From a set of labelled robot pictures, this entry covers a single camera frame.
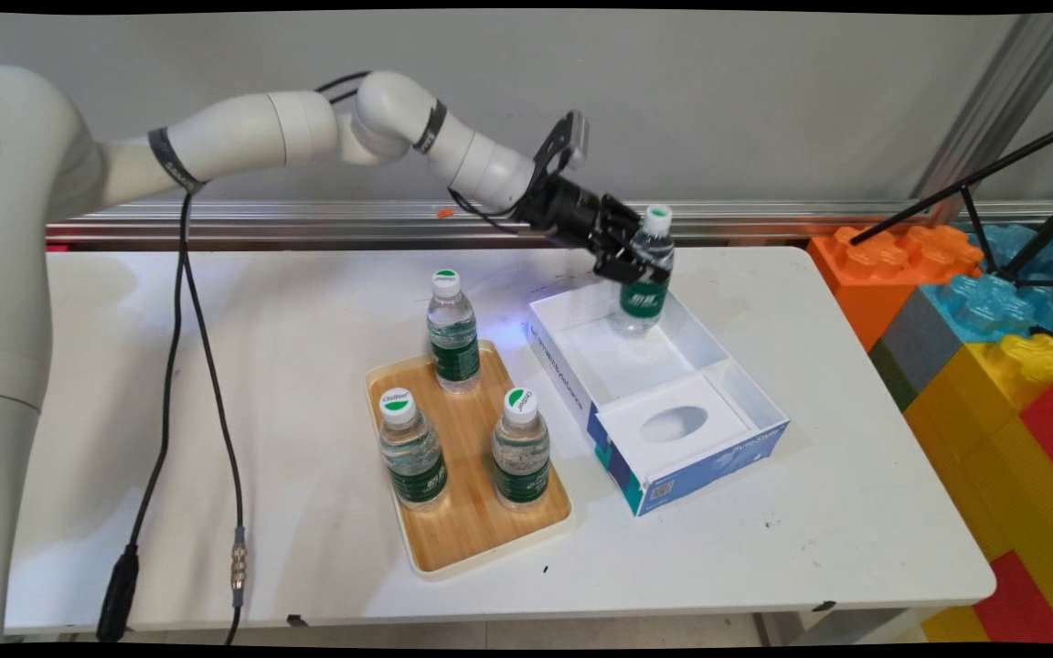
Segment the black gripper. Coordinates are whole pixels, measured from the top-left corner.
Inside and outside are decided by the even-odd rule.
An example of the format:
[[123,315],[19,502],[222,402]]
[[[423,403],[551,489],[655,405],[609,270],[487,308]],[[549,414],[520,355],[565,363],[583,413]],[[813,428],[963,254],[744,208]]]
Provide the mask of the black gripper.
[[665,282],[670,270],[620,243],[633,240],[644,218],[620,199],[596,195],[563,175],[544,174],[517,203],[517,221],[569,250],[596,254],[596,274],[615,282]]

